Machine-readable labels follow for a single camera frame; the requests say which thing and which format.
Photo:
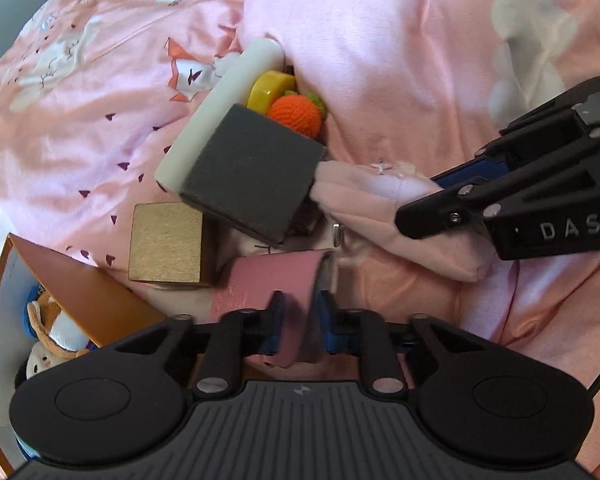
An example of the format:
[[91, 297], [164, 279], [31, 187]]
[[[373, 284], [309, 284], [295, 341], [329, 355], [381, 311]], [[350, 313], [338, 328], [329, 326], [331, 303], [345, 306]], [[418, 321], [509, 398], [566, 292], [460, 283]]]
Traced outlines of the brown sailor plush toy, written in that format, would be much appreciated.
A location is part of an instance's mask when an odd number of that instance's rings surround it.
[[42, 285], [30, 292], [24, 308], [27, 328], [52, 356], [75, 359], [95, 350], [84, 331], [62, 310], [59, 302]]

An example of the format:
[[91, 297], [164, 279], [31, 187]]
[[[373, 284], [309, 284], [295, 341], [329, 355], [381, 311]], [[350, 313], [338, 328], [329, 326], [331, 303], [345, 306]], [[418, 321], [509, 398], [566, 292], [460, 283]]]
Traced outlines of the white glasses case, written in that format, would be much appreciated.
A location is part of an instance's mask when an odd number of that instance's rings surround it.
[[157, 167], [155, 180], [178, 197], [216, 127], [235, 104], [244, 105], [257, 79], [268, 70], [282, 70], [284, 50], [273, 39], [258, 38], [230, 63], [220, 81], [195, 110]]

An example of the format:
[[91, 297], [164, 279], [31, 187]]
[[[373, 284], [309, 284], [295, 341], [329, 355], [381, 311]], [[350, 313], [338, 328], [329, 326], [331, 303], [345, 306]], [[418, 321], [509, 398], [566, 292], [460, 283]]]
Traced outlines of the white striped plush toy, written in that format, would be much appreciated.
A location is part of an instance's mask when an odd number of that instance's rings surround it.
[[84, 356], [87, 352], [87, 349], [71, 351], [60, 347], [47, 348], [42, 342], [36, 342], [31, 348], [27, 359], [18, 368], [14, 379], [14, 387], [18, 389], [27, 379], [52, 367], [67, 363], [78, 356]]

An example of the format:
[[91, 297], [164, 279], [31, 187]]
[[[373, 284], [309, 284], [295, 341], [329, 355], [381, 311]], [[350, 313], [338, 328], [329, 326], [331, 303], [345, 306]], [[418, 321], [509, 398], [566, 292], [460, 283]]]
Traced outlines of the pink card wallet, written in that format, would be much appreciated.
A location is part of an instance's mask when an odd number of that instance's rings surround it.
[[320, 345], [312, 340], [312, 309], [321, 292], [336, 289], [338, 264], [329, 249], [252, 255], [230, 260], [211, 303], [211, 319], [238, 310], [265, 310], [273, 299], [277, 310], [277, 352], [261, 356], [265, 365], [288, 368], [316, 359]]

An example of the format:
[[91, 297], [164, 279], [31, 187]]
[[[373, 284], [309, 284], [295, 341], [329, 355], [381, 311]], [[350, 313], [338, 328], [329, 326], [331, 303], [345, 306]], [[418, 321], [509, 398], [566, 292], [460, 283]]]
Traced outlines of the pink printed duvet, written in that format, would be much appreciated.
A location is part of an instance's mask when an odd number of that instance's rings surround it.
[[[46, 0], [22, 28], [3, 18], [0, 29], [10, 24], [19, 34], [0, 48], [0, 255], [12, 232], [109, 268], [156, 308], [201, 318], [203, 290], [126, 279], [133, 209], [169, 199], [152, 174], [206, 96], [197, 81], [176, 93], [177, 56], [208, 78], [253, 39], [283, 46], [329, 111], [339, 162], [318, 192], [332, 194], [329, 212], [353, 212], [335, 191], [352, 192], [374, 162], [409, 184], [416, 168], [432, 177], [600, 75], [600, 0]], [[406, 182], [381, 180], [406, 197]], [[433, 242], [392, 234], [389, 245], [385, 233], [373, 235], [378, 247], [347, 232], [343, 307], [396, 321], [430, 312], [587, 386], [600, 374], [600, 252], [501, 262], [488, 247], [460, 263], [460, 243], [455, 254], [441, 244], [446, 261], [480, 278], [462, 283], [417, 264], [425, 249], [430, 266]]]

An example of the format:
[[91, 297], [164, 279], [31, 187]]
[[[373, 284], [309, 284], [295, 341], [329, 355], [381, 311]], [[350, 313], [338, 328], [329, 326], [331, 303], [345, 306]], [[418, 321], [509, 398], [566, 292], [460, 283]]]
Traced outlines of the gold gift box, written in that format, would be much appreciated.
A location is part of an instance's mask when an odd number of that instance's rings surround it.
[[208, 287], [215, 276], [218, 225], [183, 203], [134, 208], [129, 279], [134, 282]]

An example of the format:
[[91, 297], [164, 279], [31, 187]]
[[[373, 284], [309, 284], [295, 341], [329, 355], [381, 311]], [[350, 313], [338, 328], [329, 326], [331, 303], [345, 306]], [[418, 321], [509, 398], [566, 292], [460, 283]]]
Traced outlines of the yellow round toy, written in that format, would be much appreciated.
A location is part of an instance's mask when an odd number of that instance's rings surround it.
[[287, 91], [294, 91], [296, 78], [291, 74], [268, 70], [253, 84], [246, 107], [256, 113], [265, 115], [272, 104]]

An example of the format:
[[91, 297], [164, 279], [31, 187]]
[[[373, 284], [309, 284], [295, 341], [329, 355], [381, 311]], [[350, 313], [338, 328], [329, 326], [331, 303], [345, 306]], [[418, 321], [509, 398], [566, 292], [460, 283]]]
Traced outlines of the pink fabric pouch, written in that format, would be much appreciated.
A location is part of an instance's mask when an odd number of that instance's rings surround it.
[[495, 252], [471, 228], [416, 240], [396, 227], [405, 204], [440, 190], [410, 162], [355, 166], [326, 160], [315, 170], [310, 197], [321, 210], [389, 254], [460, 282], [476, 282], [488, 272]]

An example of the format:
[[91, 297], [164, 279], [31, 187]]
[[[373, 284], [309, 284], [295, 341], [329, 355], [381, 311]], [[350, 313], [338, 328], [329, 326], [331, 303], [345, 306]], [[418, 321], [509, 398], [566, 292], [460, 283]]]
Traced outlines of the orange cardboard storage box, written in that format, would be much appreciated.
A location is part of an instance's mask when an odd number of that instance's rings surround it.
[[99, 347], [164, 319], [104, 270], [7, 235], [0, 250], [0, 479], [24, 462], [9, 425], [8, 406], [17, 370], [33, 346], [23, 328], [23, 312], [36, 285]]

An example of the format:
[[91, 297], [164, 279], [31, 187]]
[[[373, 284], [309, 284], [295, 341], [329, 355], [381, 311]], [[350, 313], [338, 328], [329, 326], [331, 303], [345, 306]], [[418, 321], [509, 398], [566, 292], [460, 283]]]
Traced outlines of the orange knitted fruit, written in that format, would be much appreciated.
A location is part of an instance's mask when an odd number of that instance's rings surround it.
[[312, 140], [320, 136], [326, 116], [326, 104], [317, 94], [304, 96], [294, 91], [286, 91], [266, 113], [267, 118]]

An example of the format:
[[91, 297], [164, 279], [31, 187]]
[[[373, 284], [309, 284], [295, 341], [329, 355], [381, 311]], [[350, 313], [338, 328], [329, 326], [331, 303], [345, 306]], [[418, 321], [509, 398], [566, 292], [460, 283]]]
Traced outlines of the dark grey gift box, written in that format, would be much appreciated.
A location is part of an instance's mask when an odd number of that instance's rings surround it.
[[233, 105], [181, 188], [184, 203], [260, 242], [309, 235], [321, 213], [309, 199], [326, 155], [320, 142]]

